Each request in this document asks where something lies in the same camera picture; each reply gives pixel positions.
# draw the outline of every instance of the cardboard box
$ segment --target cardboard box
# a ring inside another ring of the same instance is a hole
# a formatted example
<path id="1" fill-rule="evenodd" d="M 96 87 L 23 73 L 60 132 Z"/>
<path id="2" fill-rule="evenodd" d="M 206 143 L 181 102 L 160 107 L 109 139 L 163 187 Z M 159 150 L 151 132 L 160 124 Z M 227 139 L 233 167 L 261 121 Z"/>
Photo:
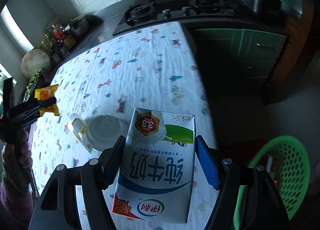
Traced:
<path id="1" fill-rule="evenodd" d="M 112 212 L 187 223 L 195 158 L 195 116 L 135 108 Z"/>

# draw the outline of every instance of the person's hand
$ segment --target person's hand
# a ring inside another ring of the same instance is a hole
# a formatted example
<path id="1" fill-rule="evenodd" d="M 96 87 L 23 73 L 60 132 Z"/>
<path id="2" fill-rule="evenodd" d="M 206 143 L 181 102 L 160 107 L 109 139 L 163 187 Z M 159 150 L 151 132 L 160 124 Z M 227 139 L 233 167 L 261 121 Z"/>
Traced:
<path id="1" fill-rule="evenodd" d="M 23 168 L 30 168 L 32 166 L 32 159 L 31 159 L 31 151 L 28 148 L 28 138 L 29 133 L 27 131 L 23 132 L 23 143 L 20 146 L 20 151 L 22 156 L 18 159 L 18 162 L 22 164 Z M 14 153 L 14 145 L 13 144 L 6 144 L 1 152 L 2 155 L 2 162 L 7 170 L 9 170 L 10 162 L 9 162 L 9 155 Z"/>

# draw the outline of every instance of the screw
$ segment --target screw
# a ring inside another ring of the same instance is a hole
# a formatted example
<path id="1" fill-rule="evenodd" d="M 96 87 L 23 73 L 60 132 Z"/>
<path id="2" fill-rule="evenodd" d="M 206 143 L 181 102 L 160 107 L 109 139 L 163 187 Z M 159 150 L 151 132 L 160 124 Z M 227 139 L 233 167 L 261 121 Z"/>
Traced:
<path id="1" fill-rule="evenodd" d="M 257 170 L 264 171 L 264 167 L 262 165 L 258 165 Z"/>
<path id="2" fill-rule="evenodd" d="M 226 164 L 226 165 L 230 165 L 232 163 L 232 159 L 225 158 L 225 159 L 223 159 L 223 163 Z"/>
<path id="3" fill-rule="evenodd" d="M 57 166 L 57 171 L 61 171 L 64 169 L 64 165 L 63 164 L 60 164 Z"/>
<path id="4" fill-rule="evenodd" d="M 89 161 L 89 164 L 90 165 L 96 165 L 98 163 L 98 159 L 91 159 L 90 161 Z"/>

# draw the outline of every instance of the patterned tablecloth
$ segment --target patterned tablecloth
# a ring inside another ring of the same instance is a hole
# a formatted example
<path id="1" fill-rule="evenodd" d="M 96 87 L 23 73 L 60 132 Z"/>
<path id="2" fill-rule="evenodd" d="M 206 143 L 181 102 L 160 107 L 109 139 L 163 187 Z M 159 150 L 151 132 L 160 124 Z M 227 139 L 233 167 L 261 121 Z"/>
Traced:
<path id="1" fill-rule="evenodd" d="M 39 193 L 59 164 L 81 166 L 92 158 L 67 128 L 68 115 L 88 120 L 114 115 L 131 121 L 134 107 L 190 113 L 196 116 L 196 133 L 215 148 L 212 121 L 204 88 L 185 34 L 178 22 L 133 31 L 98 45 L 62 65 L 52 84 L 60 117 L 45 113 L 36 123 L 32 140 L 33 170 Z M 210 186 L 198 159 L 188 223 L 161 224 L 113 214 L 118 229 L 203 229 L 218 192 Z M 111 211 L 116 180 L 104 197 Z M 84 230 L 89 230 L 82 190 L 76 188 Z"/>

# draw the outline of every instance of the orange snack bag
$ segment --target orange snack bag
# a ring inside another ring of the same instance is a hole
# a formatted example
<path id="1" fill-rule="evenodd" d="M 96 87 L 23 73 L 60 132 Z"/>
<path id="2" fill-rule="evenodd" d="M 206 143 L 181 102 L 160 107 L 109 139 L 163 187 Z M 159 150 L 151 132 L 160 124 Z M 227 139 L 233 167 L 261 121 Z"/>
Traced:
<path id="1" fill-rule="evenodd" d="M 47 100 L 50 97 L 53 97 L 58 86 L 58 84 L 55 84 L 45 88 L 35 89 L 35 98 L 38 100 Z M 43 116 L 45 112 L 53 112 L 55 116 L 60 116 L 59 109 L 56 104 L 50 105 L 43 110 L 39 110 L 40 116 Z"/>

